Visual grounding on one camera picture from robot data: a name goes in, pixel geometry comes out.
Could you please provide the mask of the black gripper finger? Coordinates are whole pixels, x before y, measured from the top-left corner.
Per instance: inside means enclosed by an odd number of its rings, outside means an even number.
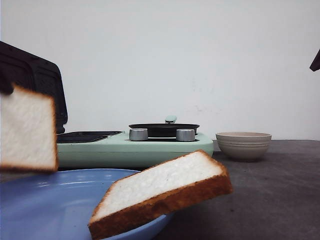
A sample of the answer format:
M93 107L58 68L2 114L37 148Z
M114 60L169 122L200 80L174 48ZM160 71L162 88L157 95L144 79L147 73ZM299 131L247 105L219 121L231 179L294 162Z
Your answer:
M312 63L309 66L309 69L313 72L320 70L320 49L318 50L316 56L314 57Z

